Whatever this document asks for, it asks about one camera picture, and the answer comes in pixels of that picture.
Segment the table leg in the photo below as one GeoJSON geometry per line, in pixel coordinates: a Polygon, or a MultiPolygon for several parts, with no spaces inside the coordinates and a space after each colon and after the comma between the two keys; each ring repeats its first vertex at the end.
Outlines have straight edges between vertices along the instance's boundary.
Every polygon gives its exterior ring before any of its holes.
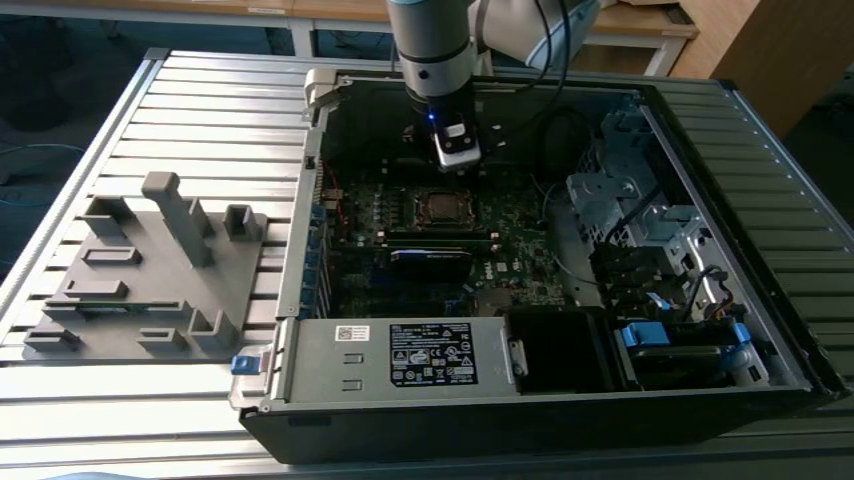
{"type": "Polygon", "coordinates": [[[119,21],[117,20],[99,20],[99,24],[101,26],[101,30],[107,34],[107,38],[116,39],[119,38],[119,21]]]}
{"type": "Polygon", "coordinates": [[[655,77],[670,75],[670,70],[677,63],[686,42],[685,38],[669,38],[665,40],[659,49],[655,50],[650,65],[646,67],[646,72],[643,72],[644,75],[655,77]]]}
{"type": "Polygon", "coordinates": [[[291,18],[288,21],[294,38],[294,55],[315,57],[315,24],[310,18],[291,18]]]}

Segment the blue tab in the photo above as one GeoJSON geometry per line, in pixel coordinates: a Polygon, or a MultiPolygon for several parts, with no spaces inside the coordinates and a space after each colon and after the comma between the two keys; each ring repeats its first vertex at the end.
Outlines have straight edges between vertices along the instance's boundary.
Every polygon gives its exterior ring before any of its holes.
{"type": "Polygon", "coordinates": [[[662,322],[634,322],[622,329],[627,347],[663,347],[670,345],[670,338],[662,322]]]}
{"type": "Polygon", "coordinates": [[[262,357],[235,355],[231,359],[232,375],[258,375],[262,373],[262,357]]]}
{"type": "Polygon", "coordinates": [[[747,325],[745,325],[743,323],[737,323],[733,326],[733,331],[735,332],[735,337],[738,338],[738,343],[741,343],[742,345],[745,343],[750,343],[750,330],[747,330],[747,325]]]}
{"type": "Polygon", "coordinates": [[[658,293],[646,292],[646,295],[652,299],[655,305],[658,305],[658,308],[660,308],[662,310],[670,310],[673,308],[670,302],[665,300],[658,293]]]}

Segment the aluminum extrusion table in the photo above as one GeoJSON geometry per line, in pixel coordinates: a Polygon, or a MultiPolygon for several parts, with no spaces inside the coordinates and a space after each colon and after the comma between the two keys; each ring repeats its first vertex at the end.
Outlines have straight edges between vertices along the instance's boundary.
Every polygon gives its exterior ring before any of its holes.
{"type": "MultiPolygon", "coordinates": [[[[184,179],[181,194],[200,197],[205,211],[239,201],[270,216],[243,342],[270,341],[307,127],[303,82],[319,65],[387,68],[386,62],[149,52],[0,288],[0,478],[93,471],[156,478],[436,478],[595,469],[631,478],[718,478],[734,472],[762,478],[774,471],[782,479],[802,478],[805,472],[838,478],[850,471],[851,399],[802,418],[759,422],[701,445],[292,467],[275,462],[240,427],[225,399],[227,365],[40,366],[23,361],[25,333],[88,233],[75,215],[91,195],[136,195],[149,170],[176,172],[184,179]]],[[[739,93],[711,81],[576,78],[659,88],[783,289],[838,371],[853,378],[854,257],[845,249],[854,237],[739,93]],[[822,278],[834,285],[817,283],[815,275],[829,272],[822,278]],[[822,296],[829,290],[835,296],[822,296]]],[[[141,197],[128,203],[155,208],[141,197]]]]}

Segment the power supply label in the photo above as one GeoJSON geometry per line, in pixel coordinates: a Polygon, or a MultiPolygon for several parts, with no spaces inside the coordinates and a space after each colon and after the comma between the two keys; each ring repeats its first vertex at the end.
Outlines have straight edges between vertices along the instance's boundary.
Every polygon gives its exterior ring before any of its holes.
{"type": "Polygon", "coordinates": [[[470,323],[390,326],[391,383],[436,387],[478,383],[470,323]]]}

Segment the black cable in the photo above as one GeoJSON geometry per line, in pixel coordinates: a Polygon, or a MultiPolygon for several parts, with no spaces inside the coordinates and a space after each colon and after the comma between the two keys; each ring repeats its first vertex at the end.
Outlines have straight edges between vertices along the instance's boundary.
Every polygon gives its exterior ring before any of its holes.
{"type": "Polygon", "coordinates": [[[652,200],[655,199],[660,191],[662,191],[660,185],[655,185],[655,188],[652,188],[652,190],[650,190],[650,193],[647,193],[643,196],[643,198],[640,199],[635,207],[631,209],[631,211],[614,224],[614,227],[611,227],[611,230],[608,230],[608,233],[604,235],[604,240],[602,241],[602,243],[608,243],[614,235],[616,235],[616,232],[619,232],[620,229],[626,225],[628,225],[628,222],[631,222],[635,219],[635,217],[640,215],[643,210],[646,210],[646,207],[648,207],[650,203],[652,203],[652,200]]]}
{"type": "Polygon", "coordinates": [[[13,147],[23,147],[23,145],[17,142],[9,142],[4,138],[0,138],[0,143],[5,143],[7,145],[12,145],[13,147]]]}
{"type": "Polygon", "coordinates": [[[335,45],[336,48],[348,48],[351,50],[356,50],[359,51],[359,47],[355,46],[352,43],[350,43],[346,38],[350,37],[344,37],[340,32],[338,32],[336,30],[331,30],[330,33],[332,34],[332,38],[335,38],[335,41],[338,42],[338,44],[335,45]]]}
{"type": "Polygon", "coordinates": [[[563,86],[566,85],[566,77],[570,69],[570,60],[572,59],[572,27],[570,26],[570,13],[566,9],[566,5],[563,1],[558,2],[558,6],[560,7],[560,17],[563,19],[563,34],[566,36],[566,51],[563,52],[563,65],[560,65],[560,79],[558,80],[558,86],[555,88],[555,92],[546,103],[546,106],[536,112],[531,118],[527,119],[522,124],[516,126],[516,128],[511,129],[504,135],[504,140],[516,135],[519,132],[524,131],[527,127],[530,127],[536,119],[551,109],[554,103],[560,98],[560,93],[563,92],[563,86]]]}
{"type": "MultiPolygon", "coordinates": [[[[551,129],[551,126],[555,120],[558,120],[559,118],[567,119],[572,124],[572,127],[575,127],[575,124],[578,124],[582,127],[580,129],[570,128],[567,134],[563,135],[563,139],[566,140],[570,148],[574,144],[579,143],[576,142],[578,140],[578,136],[575,135],[576,132],[584,131],[586,132],[584,140],[590,139],[590,143],[579,152],[579,161],[587,149],[592,148],[595,130],[587,116],[582,112],[575,110],[572,107],[570,107],[568,105],[563,105],[555,108],[554,110],[551,110],[540,120],[539,124],[536,125],[536,130],[534,131],[534,144],[536,145],[534,150],[534,176],[536,181],[542,181],[543,176],[546,174],[548,131],[551,129]]],[[[567,151],[570,153],[570,156],[574,156],[571,149],[567,149],[567,151]]],[[[575,172],[578,170],[579,161],[575,162],[575,165],[568,166],[567,168],[568,172],[566,173],[567,175],[570,172],[575,172]]]]}
{"type": "Polygon", "coordinates": [[[699,287],[703,285],[703,279],[711,275],[715,271],[723,271],[722,268],[717,265],[709,265],[697,275],[697,278],[691,282],[691,286],[689,288],[689,294],[686,296],[685,302],[685,313],[682,314],[682,322],[687,322],[691,319],[691,310],[694,309],[694,300],[697,299],[697,294],[699,293],[699,287]]]}
{"type": "Polygon", "coordinates": [[[383,43],[383,40],[386,40],[387,36],[388,36],[387,33],[380,33],[379,34],[379,38],[376,39],[376,42],[374,43],[374,48],[379,48],[379,44],[383,43]]]}
{"type": "Polygon", "coordinates": [[[733,304],[733,300],[734,300],[733,291],[723,284],[723,280],[718,280],[718,288],[721,289],[721,291],[725,293],[726,296],[723,297],[723,300],[721,300],[721,303],[718,304],[715,309],[711,311],[711,314],[709,315],[709,317],[706,317],[706,320],[713,320],[718,315],[718,313],[721,313],[723,309],[733,304]]]}
{"type": "Polygon", "coordinates": [[[340,35],[344,38],[359,38],[364,32],[346,32],[343,30],[332,30],[336,35],[340,35]]]}
{"type": "Polygon", "coordinates": [[[543,30],[546,32],[546,65],[543,65],[543,68],[539,71],[539,76],[534,80],[531,80],[531,82],[527,85],[524,85],[523,87],[519,87],[515,93],[527,92],[534,87],[536,87],[536,85],[539,85],[539,82],[543,81],[543,78],[546,78],[546,74],[548,73],[548,69],[551,68],[552,46],[551,46],[551,28],[548,28],[548,18],[546,17],[546,10],[543,10],[543,4],[540,3],[540,0],[534,0],[534,5],[536,6],[539,19],[543,22],[543,30]]]}

